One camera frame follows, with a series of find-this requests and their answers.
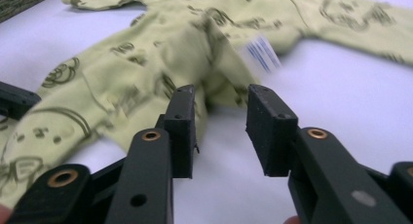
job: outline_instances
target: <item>black plastic part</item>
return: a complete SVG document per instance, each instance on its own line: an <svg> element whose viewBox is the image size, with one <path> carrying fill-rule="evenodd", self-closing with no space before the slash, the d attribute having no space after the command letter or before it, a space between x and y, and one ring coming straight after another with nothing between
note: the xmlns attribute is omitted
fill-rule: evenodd
<svg viewBox="0 0 413 224"><path fill-rule="evenodd" d="M167 131L150 129L137 133L105 223L173 223L170 164Z"/></svg>
<svg viewBox="0 0 413 224"><path fill-rule="evenodd" d="M19 120L40 100L36 93L0 82L0 115Z"/></svg>
<svg viewBox="0 0 413 224"><path fill-rule="evenodd" d="M393 166L388 179L388 192L401 211L413 223L413 163Z"/></svg>
<svg viewBox="0 0 413 224"><path fill-rule="evenodd" d="M298 118L274 93L259 85L248 87L246 132L267 176L288 176L289 142L296 136Z"/></svg>
<svg viewBox="0 0 413 224"><path fill-rule="evenodd" d="M167 112L160 116L163 123L158 123L163 125L170 136L174 178L192 178L193 155L197 143L194 100L193 85L176 89Z"/></svg>
<svg viewBox="0 0 413 224"><path fill-rule="evenodd" d="M8 223L81 223L93 196L88 168L63 165L36 180L19 200Z"/></svg>
<svg viewBox="0 0 413 224"><path fill-rule="evenodd" d="M309 133L312 130L327 137L318 138ZM293 170L289 180L302 223L410 223L332 133L302 129L294 148L307 174ZM297 196L309 189L317 195L315 206L304 204L307 195Z"/></svg>

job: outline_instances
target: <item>clothing tag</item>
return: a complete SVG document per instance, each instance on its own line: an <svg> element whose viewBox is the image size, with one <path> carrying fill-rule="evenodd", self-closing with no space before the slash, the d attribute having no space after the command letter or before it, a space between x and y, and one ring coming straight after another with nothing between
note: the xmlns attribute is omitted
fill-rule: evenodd
<svg viewBox="0 0 413 224"><path fill-rule="evenodd" d="M241 47L238 53L251 72L260 78L282 67L278 56L263 35Z"/></svg>

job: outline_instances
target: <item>light green onesie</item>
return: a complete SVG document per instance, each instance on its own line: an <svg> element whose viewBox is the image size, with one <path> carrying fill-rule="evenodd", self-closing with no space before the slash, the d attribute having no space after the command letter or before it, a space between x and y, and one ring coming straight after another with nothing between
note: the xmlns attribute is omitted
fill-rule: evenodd
<svg viewBox="0 0 413 224"><path fill-rule="evenodd" d="M176 87L196 86L200 138L206 103L243 106L257 82L236 49L258 34L278 54L318 37L413 64L413 13L369 0L63 0L91 10L133 1L144 16L58 66L18 124L0 121L1 204L13 207L42 172L103 135L128 151Z"/></svg>

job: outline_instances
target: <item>white table surface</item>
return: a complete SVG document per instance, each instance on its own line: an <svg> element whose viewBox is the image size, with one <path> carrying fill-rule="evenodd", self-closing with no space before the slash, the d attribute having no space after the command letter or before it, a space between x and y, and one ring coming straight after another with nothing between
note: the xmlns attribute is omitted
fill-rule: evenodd
<svg viewBox="0 0 413 224"><path fill-rule="evenodd" d="M379 1L413 10L413 0ZM0 80L36 91L59 63L128 27L144 10L132 4L79 11L46 0L0 23ZM412 66L315 39L301 41L281 62L263 85L291 107L300 127L331 131L359 163L384 173L412 161ZM175 223L283 223L295 214L287 179L263 175L245 117L239 109L210 114L194 178L174 179ZM94 172L124 156L101 139L69 163Z"/></svg>

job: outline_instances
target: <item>white tag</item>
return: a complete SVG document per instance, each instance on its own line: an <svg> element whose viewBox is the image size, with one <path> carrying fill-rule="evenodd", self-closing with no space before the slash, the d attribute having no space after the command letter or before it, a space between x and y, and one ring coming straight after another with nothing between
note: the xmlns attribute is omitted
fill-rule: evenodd
<svg viewBox="0 0 413 224"><path fill-rule="evenodd" d="M278 56L263 35L241 47L238 53L245 65L260 78L282 67Z"/></svg>

